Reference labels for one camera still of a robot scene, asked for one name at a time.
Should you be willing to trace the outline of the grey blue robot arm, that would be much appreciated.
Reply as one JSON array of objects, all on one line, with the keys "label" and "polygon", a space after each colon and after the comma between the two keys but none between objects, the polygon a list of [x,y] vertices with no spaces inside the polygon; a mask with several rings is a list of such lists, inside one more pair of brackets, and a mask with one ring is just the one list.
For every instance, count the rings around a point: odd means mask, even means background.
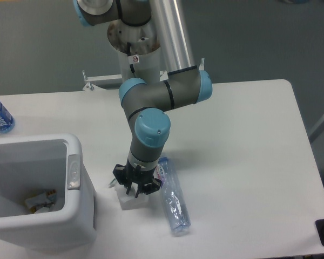
[{"label": "grey blue robot arm", "polygon": [[181,1],[74,1],[82,24],[108,23],[107,37],[124,57],[120,104],[132,141],[126,165],[113,174],[137,194],[158,191],[154,170],[170,135],[167,111],[211,97],[209,74],[197,67]]}]

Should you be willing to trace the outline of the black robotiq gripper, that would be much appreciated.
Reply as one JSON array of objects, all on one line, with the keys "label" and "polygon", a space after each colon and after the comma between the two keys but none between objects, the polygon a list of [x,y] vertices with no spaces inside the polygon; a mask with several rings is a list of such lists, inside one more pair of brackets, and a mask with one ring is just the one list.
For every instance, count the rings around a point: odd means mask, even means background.
[{"label": "black robotiq gripper", "polygon": [[153,163],[153,167],[150,166],[149,169],[146,169],[143,165],[133,165],[127,160],[125,166],[115,165],[113,175],[117,182],[125,187],[126,195],[129,194],[132,184],[136,183],[138,189],[134,197],[137,199],[140,193],[149,195],[161,188],[162,181],[154,177],[156,165]]}]

